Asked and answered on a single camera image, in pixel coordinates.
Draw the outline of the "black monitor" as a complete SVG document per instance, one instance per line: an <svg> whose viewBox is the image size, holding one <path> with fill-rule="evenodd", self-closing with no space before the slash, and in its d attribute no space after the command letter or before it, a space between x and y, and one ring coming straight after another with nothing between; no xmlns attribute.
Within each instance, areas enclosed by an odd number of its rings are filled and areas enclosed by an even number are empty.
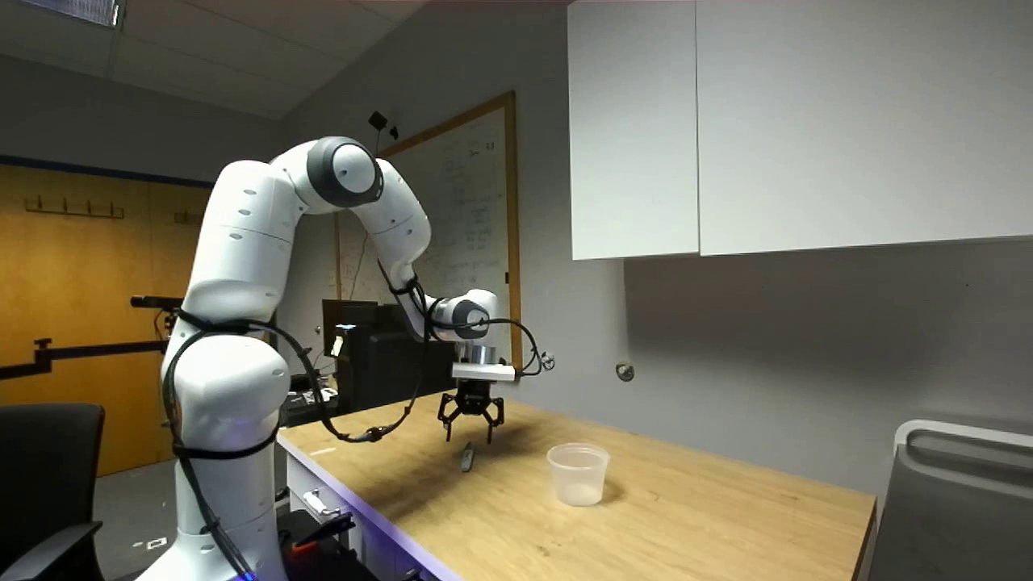
<svg viewBox="0 0 1033 581"><path fill-rule="evenodd" d="M322 335L339 415L453 389L453 345L433 341L424 351L398 305L324 299Z"/></svg>

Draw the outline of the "clear plastic cup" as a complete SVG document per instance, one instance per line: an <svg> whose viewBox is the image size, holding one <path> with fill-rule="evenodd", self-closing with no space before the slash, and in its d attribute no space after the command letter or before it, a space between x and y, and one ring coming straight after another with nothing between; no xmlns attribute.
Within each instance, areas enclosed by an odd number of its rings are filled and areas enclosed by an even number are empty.
<svg viewBox="0 0 1033 581"><path fill-rule="evenodd" d="M611 455L601 446L560 444L546 453L554 495L564 504L601 503Z"/></svg>

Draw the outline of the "white wall cabinet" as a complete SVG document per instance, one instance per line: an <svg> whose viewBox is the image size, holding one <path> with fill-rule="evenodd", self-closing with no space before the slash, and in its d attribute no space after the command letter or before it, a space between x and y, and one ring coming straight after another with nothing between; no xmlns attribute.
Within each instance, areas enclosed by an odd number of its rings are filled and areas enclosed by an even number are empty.
<svg viewBox="0 0 1033 581"><path fill-rule="evenodd" d="M580 0L574 259L1033 238L1033 0Z"/></svg>

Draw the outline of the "black office chair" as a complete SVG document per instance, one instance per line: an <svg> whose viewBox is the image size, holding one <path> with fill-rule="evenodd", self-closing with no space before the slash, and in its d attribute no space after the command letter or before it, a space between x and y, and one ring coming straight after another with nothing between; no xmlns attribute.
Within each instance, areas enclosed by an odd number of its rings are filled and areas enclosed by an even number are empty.
<svg viewBox="0 0 1033 581"><path fill-rule="evenodd" d="M0 581L104 581L94 492L106 412L0 406Z"/></svg>

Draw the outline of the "narrow white cabinet door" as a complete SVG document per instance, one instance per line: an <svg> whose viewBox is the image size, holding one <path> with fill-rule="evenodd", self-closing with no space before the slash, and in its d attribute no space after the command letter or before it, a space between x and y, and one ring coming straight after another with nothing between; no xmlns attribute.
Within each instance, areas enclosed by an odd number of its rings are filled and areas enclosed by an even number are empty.
<svg viewBox="0 0 1033 581"><path fill-rule="evenodd" d="M566 23L573 258L697 253L696 4L580 0Z"/></svg>

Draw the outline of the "wide white cabinet door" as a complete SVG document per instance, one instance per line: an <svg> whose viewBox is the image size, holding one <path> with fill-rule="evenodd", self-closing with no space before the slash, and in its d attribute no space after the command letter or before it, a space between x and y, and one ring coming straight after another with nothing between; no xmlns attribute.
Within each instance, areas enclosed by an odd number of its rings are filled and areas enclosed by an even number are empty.
<svg viewBox="0 0 1033 581"><path fill-rule="evenodd" d="M1033 238L1033 0L702 0L705 255Z"/></svg>

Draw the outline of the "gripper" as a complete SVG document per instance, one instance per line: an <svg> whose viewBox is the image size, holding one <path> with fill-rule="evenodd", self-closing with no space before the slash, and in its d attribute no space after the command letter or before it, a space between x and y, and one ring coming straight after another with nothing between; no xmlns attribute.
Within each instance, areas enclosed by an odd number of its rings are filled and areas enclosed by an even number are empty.
<svg viewBox="0 0 1033 581"><path fill-rule="evenodd" d="M445 441L453 437L453 421L464 415L466 406L481 406L481 416L487 422L488 445L493 442L494 432L505 422L505 400L502 397L491 397L491 385L488 380L458 380L455 395L442 393L437 412L437 419L445 430Z"/></svg>

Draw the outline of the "white drawer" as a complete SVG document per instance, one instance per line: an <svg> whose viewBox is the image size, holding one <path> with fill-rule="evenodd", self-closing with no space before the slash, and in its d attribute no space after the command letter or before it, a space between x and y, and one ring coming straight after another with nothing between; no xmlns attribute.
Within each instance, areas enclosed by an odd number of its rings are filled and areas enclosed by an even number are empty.
<svg viewBox="0 0 1033 581"><path fill-rule="evenodd" d="M347 501L344 499L344 497L341 494L339 494L337 490L333 489L332 486L328 485L328 483L322 481L320 477L317 477L316 473L310 471L309 468L304 466L302 462L296 460L295 457L291 455L288 455L286 457L286 485L289 488L289 500L291 501L291 510L304 510L305 512L307 512L307 514L313 517L320 524L328 520L321 521L316 519L313 515L311 515L310 512L306 510L305 504L302 503L302 500L300 500L300 496L302 496L303 493L305 493L306 491L310 491L318 487L324 487L332 489L332 491L335 491L336 494L340 497L340 499L342 499L344 503L347 504L348 512L351 512L352 522L354 523L354 526L352 526L351 529L348 529L346 533L341 533L339 538L343 544L358 545L362 531L358 518L355 517L351 504L348 504Z"/></svg>

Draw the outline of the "wood framed whiteboard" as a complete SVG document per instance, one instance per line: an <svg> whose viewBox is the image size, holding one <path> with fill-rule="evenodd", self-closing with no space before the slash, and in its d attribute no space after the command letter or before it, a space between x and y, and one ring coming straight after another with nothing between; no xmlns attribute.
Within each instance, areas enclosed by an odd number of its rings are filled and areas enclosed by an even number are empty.
<svg viewBox="0 0 1033 581"><path fill-rule="evenodd" d="M506 320L521 316L516 104L512 92L380 153L428 215L414 268L432 297L483 288Z"/></svg>

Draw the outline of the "ceiling light panel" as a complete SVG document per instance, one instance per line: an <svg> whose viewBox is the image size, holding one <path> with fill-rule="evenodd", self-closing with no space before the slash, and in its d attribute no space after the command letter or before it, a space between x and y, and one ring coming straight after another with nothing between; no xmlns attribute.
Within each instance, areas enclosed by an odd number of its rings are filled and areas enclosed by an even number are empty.
<svg viewBox="0 0 1033 581"><path fill-rule="evenodd" d="M12 0L33 10L63 16L103 28L118 28L124 16L125 0Z"/></svg>

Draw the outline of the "wall coat hook rail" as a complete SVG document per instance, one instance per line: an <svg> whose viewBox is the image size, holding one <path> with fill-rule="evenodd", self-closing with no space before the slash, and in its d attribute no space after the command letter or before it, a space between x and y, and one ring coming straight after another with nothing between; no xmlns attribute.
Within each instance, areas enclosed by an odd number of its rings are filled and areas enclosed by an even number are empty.
<svg viewBox="0 0 1033 581"><path fill-rule="evenodd" d="M23 198L23 209L28 213L89 219L122 220L126 217L125 209L114 203L93 203L89 198L71 203L66 196L59 203L48 203L42 196Z"/></svg>

